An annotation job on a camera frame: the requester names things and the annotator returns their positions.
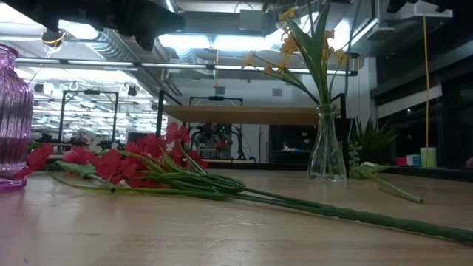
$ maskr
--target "blue object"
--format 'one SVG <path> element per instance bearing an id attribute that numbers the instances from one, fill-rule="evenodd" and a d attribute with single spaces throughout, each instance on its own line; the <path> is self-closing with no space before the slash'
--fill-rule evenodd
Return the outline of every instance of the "blue object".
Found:
<path id="1" fill-rule="evenodd" d="M 421 156 L 419 154 L 412 155 L 412 164 L 414 166 L 421 166 Z"/>

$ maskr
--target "wooden shelf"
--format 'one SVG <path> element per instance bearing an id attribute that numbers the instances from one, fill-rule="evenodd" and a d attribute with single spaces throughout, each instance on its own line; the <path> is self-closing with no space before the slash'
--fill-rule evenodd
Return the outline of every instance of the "wooden shelf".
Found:
<path id="1" fill-rule="evenodd" d="M 318 117 L 315 108 L 292 107 L 164 106 L 164 112 L 182 122 L 192 123 L 313 126 Z"/>

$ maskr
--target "clear glass vase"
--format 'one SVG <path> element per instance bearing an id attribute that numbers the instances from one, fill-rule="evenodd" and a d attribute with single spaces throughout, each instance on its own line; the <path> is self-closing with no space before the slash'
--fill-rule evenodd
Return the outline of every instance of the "clear glass vase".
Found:
<path id="1" fill-rule="evenodd" d="M 331 183 L 347 181 L 343 155 L 335 131 L 335 110 L 336 106 L 333 104 L 321 105 L 317 109 L 317 139 L 307 170 L 311 180 Z"/>
<path id="2" fill-rule="evenodd" d="M 15 73 L 18 52 L 0 44 L 0 178 L 27 164 L 33 92 Z"/>

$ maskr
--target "purple glass vase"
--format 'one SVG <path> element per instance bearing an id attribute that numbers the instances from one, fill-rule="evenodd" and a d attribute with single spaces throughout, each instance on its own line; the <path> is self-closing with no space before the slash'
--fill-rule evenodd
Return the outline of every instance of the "purple glass vase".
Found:
<path id="1" fill-rule="evenodd" d="M 33 92 L 15 69 L 18 52 L 0 44 L 0 178 L 11 179 L 27 164 Z"/>

